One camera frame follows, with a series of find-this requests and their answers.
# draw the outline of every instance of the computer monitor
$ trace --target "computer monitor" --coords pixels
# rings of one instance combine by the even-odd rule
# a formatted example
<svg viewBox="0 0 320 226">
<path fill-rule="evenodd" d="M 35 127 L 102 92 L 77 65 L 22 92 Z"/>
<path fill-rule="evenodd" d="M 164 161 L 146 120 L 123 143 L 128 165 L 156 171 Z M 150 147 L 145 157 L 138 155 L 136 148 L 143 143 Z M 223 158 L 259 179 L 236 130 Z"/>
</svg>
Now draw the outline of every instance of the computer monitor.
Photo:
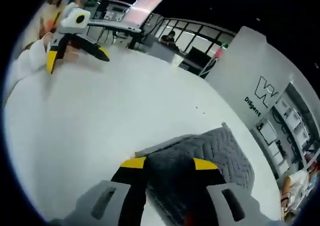
<svg viewBox="0 0 320 226">
<path fill-rule="evenodd" d="M 186 58 L 202 68 L 204 68 L 211 59 L 209 55 L 195 47 L 191 48 L 190 52 L 186 55 Z"/>
<path fill-rule="evenodd" d="M 137 0 L 126 12 L 121 22 L 140 28 L 153 10 L 163 0 Z"/>
</svg>

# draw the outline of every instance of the white table surface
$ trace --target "white table surface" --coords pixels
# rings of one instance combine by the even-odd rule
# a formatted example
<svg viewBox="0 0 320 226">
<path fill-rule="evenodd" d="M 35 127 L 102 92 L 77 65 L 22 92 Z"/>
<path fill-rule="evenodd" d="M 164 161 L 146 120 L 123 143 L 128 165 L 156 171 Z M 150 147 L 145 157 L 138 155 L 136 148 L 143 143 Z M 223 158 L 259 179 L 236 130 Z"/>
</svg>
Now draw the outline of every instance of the white table surface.
<svg viewBox="0 0 320 226">
<path fill-rule="evenodd" d="M 70 213 L 77 199 L 110 180 L 134 152 L 185 134 L 232 130 L 251 162 L 252 196 L 281 218 L 277 183 L 239 117 L 203 79 L 152 56 L 110 48 L 108 63 L 83 55 L 49 76 L 20 81 L 5 106 L 8 151 L 27 196 L 45 219 Z M 142 226 L 164 225 L 147 202 Z"/>
</svg>

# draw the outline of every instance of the ceiling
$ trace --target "ceiling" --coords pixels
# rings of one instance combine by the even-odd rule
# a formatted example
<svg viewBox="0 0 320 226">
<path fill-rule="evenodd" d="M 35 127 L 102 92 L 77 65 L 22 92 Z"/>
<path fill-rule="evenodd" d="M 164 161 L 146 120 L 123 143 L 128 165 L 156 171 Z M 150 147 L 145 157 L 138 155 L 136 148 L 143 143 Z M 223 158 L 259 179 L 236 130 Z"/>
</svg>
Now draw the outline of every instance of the ceiling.
<svg viewBox="0 0 320 226">
<path fill-rule="evenodd" d="M 121 0 L 134 3 L 136 0 Z M 210 23 L 239 31 L 250 27 L 289 58 L 318 92 L 320 76 L 319 0 L 164 0 L 165 17 Z"/>
</svg>

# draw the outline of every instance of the white box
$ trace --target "white box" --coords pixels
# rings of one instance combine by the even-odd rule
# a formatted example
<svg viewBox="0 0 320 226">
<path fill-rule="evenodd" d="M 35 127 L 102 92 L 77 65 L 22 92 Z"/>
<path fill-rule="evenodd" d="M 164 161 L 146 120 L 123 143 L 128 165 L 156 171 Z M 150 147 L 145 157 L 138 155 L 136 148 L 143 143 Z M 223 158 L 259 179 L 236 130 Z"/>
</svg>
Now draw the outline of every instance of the white box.
<svg viewBox="0 0 320 226">
<path fill-rule="evenodd" d="M 276 154 L 280 153 L 278 145 L 276 144 L 276 142 L 273 142 L 269 145 L 268 147 L 270 153 L 272 156 L 275 156 Z"/>
<path fill-rule="evenodd" d="M 279 165 L 279 172 L 281 175 L 283 175 L 288 169 L 289 169 L 289 164 L 287 160 L 284 160 L 280 165 Z"/>
<path fill-rule="evenodd" d="M 282 116 L 290 109 L 289 104 L 282 97 L 275 103 L 274 107 Z"/>
<path fill-rule="evenodd" d="M 270 145 L 273 141 L 277 139 L 277 132 L 269 120 L 265 120 L 263 122 L 263 126 L 260 129 L 260 133 L 268 145 Z"/>
<path fill-rule="evenodd" d="M 275 156 L 273 156 L 274 162 L 279 165 L 284 161 L 284 158 L 282 157 L 281 153 L 278 152 Z"/>
<path fill-rule="evenodd" d="M 298 141 L 298 146 L 302 148 L 302 146 L 309 140 L 309 134 L 305 126 L 302 126 L 296 131 L 295 134 L 296 140 Z"/>
<path fill-rule="evenodd" d="M 285 121 L 288 127 L 294 130 L 301 123 L 302 120 L 297 110 L 293 108 Z"/>
</svg>

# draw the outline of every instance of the gray fabric object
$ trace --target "gray fabric object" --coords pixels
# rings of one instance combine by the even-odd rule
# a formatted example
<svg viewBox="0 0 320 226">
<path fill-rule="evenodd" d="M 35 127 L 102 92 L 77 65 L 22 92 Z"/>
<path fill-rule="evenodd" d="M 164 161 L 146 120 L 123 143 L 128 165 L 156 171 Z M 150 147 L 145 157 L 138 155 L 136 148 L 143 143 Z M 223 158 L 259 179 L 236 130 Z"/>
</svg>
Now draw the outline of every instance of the gray fabric object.
<svg viewBox="0 0 320 226">
<path fill-rule="evenodd" d="M 217 165 L 227 183 L 236 183 L 250 194 L 254 185 L 254 170 L 225 123 L 222 127 L 204 134 L 180 136 L 136 152 L 135 155 L 137 157 L 152 155 L 150 158 L 153 164 L 157 164 L 159 168 L 181 157 L 207 160 Z"/>
<path fill-rule="evenodd" d="M 183 135 L 136 152 L 147 156 L 150 178 L 147 194 L 166 225 L 183 226 L 197 183 L 190 181 L 192 158 L 215 163 L 227 183 L 236 183 L 251 194 L 253 168 L 231 130 L 223 127 L 200 135 Z"/>
</svg>

